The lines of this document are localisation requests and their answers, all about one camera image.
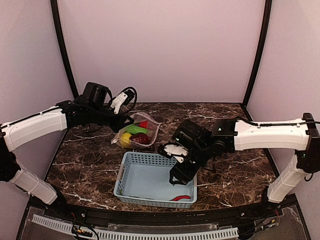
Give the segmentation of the red toy chili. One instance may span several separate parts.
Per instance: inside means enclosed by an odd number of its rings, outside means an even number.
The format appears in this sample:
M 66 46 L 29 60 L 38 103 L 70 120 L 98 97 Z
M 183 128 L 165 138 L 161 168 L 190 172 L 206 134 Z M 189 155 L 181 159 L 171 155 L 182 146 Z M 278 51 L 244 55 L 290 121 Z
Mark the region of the red toy chili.
M 190 199 L 191 199 L 191 197 L 189 195 L 179 195 L 179 196 L 176 196 L 173 199 L 171 199 L 171 201 L 177 202 L 180 200 L 190 200 Z

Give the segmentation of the light blue plastic basket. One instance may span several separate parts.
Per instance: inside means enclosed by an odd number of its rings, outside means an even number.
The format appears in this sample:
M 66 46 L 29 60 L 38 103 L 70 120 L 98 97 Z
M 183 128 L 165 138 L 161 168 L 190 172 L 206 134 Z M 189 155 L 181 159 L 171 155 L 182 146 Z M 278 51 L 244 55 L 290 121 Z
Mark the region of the light blue plastic basket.
M 157 153 L 128 151 L 123 156 L 113 194 L 124 203 L 189 209 L 198 199 L 197 178 L 187 185 L 170 184 L 170 170 L 176 163 L 174 158 Z M 191 199 L 171 201 L 181 195 Z

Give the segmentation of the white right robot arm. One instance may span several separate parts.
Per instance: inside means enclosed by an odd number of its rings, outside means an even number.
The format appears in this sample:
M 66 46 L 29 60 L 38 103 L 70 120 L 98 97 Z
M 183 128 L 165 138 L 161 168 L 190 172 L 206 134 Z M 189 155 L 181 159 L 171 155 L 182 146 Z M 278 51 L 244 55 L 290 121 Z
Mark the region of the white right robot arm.
M 310 113 L 288 121 L 252 122 L 240 117 L 219 119 L 208 130 L 185 119 L 175 130 L 174 143 L 164 152 L 177 163 L 169 172 L 172 185 L 186 185 L 208 160 L 251 149 L 292 149 L 294 155 L 277 179 L 264 191 L 263 200 L 279 204 L 307 175 L 320 170 L 320 133 Z

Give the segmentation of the dark red toy pepper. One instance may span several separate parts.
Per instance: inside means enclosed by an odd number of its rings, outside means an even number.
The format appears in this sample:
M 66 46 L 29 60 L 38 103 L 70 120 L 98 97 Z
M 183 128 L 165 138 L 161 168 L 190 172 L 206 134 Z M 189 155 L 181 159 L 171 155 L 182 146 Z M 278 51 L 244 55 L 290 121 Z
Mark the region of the dark red toy pepper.
M 133 134 L 129 139 L 137 144 L 148 145 L 150 143 L 148 135 L 143 132 Z

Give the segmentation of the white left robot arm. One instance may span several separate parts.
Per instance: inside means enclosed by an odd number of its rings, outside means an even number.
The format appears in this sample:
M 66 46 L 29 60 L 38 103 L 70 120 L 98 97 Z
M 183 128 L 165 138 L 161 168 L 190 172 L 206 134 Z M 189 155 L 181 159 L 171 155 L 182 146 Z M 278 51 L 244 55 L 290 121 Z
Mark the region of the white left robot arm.
M 134 87 L 126 87 L 117 96 L 98 83 L 88 82 L 81 95 L 0 126 L 0 180 L 10 182 L 18 188 L 40 199 L 47 205 L 59 197 L 55 188 L 17 162 L 14 151 L 22 145 L 54 132 L 78 126 L 108 126 L 117 133 L 132 124 L 128 116 L 132 110 L 120 111 L 128 104 L 136 105 L 138 99 Z

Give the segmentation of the clear zip top bag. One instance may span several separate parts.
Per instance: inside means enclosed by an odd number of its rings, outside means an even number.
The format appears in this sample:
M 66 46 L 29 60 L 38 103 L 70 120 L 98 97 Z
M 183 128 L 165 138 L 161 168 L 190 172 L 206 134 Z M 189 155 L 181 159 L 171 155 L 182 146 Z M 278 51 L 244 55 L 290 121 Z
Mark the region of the clear zip top bag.
M 130 115 L 130 117 L 134 119 L 134 123 L 131 124 L 131 125 L 139 126 L 139 123 L 141 123 L 143 121 L 148 121 L 147 136 L 149 137 L 150 143 L 145 145 L 145 144 L 140 144 L 140 143 L 136 143 L 136 142 L 130 141 L 131 148 L 129 148 L 129 149 L 142 150 L 142 149 L 146 149 L 146 148 L 149 148 L 150 146 L 152 146 L 155 143 L 156 139 L 157 139 L 161 123 L 156 121 L 154 118 L 152 118 L 150 115 L 148 115 L 147 113 L 144 113 L 144 112 L 135 112 L 134 114 Z M 118 146 L 122 147 L 121 143 L 120 143 L 121 136 L 122 136 L 123 133 L 126 133 L 126 128 L 128 126 L 122 128 L 114 136 L 114 138 L 110 141 L 110 143 L 113 144 L 113 145 L 118 145 Z

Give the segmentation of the yellow toy pepper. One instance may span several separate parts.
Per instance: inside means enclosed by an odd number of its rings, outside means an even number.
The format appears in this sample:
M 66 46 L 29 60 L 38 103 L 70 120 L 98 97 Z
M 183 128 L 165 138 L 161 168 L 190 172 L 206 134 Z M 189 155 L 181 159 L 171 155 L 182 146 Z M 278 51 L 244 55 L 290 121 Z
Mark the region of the yellow toy pepper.
M 132 135 L 129 133 L 129 132 L 125 132 L 121 135 L 121 138 L 120 138 L 120 145 L 123 147 L 123 148 L 131 148 L 131 140 L 130 140 L 130 137 Z

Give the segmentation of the green toy bitter gourd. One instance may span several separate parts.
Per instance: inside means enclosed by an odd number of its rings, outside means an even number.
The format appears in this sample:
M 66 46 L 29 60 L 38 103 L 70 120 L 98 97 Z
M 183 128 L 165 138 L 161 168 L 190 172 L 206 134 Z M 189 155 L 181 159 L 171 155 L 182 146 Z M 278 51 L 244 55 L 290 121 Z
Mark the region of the green toy bitter gourd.
M 126 128 L 125 132 L 130 133 L 132 135 L 135 135 L 138 133 L 147 134 L 148 130 L 144 127 L 140 127 L 140 126 L 136 126 L 136 125 L 132 124 Z

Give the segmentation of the bright red toy pepper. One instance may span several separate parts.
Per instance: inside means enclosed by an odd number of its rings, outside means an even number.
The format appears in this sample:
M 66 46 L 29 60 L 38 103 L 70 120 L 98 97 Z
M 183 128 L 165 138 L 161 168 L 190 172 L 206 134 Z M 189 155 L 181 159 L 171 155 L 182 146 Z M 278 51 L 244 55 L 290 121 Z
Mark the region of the bright red toy pepper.
M 146 121 L 140 122 L 138 126 L 139 126 L 140 128 L 147 129 L 147 128 L 148 128 L 148 124 L 149 124 L 149 122 L 146 120 Z

